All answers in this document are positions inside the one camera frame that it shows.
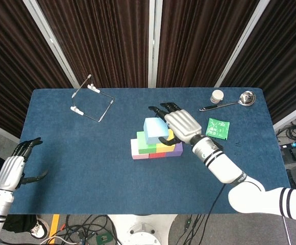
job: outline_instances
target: small container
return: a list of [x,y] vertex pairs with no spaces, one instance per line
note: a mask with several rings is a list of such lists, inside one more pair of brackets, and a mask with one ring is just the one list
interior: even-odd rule
[[224,98],[224,94],[220,90],[214,90],[211,94],[210,101],[214,104],[218,104]]

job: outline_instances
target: stacked blocks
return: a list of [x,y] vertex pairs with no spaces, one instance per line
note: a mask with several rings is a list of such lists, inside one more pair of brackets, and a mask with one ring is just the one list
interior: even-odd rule
[[146,118],[143,131],[137,132],[137,138],[131,139],[131,155],[133,159],[148,159],[162,157],[178,157],[182,155],[182,143],[164,145],[159,137],[174,138],[174,133],[167,124],[158,117]]

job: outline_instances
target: curtain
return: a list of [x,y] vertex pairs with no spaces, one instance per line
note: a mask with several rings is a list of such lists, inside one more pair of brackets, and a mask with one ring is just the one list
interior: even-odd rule
[[164,0],[157,87],[213,87],[259,0]]
[[78,81],[147,87],[149,0],[38,0]]
[[296,1],[270,1],[222,86],[262,88],[273,123],[296,109]]
[[69,88],[21,0],[0,0],[0,127],[20,137],[32,91]]

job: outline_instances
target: blue felt surface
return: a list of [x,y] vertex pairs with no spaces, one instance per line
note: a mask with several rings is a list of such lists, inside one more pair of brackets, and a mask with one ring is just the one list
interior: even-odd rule
[[[222,88],[223,103],[238,100],[248,88]],[[209,117],[229,121],[228,140],[217,139],[242,170],[258,179],[266,190],[289,187],[283,160],[261,89],[251,107],[228,106],[199,112],[209,106],[213,88],[102,89],[115,103],[97,123],[70,110],[73,89],[35,90],[21,140],[41,137],[25,168],[26,176],[49,169],[40,182],[15,192],[11,213],[206,213],[222,184],[184,146],[181,157],[133,160],[130,139],[141,131],[148,106],[175,102],[201,123]],[[99,117],[109,100],[88,89],[77,95],[76,105]],[[215,213],[234,213],[227,194]]]

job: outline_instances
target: yellow tape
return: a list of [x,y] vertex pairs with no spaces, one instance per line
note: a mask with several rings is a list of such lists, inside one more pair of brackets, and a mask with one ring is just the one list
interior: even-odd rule
[[[50,231],[50,236],[53,236],[57,232],[57,226],[58,226],[58,220],[60,218],[59,214],[54,214],[53,215],[53,220],[52,220],[52,225],[51,225],[51,231]],[[49,244],[55,243],[55,238],[53,238]]]

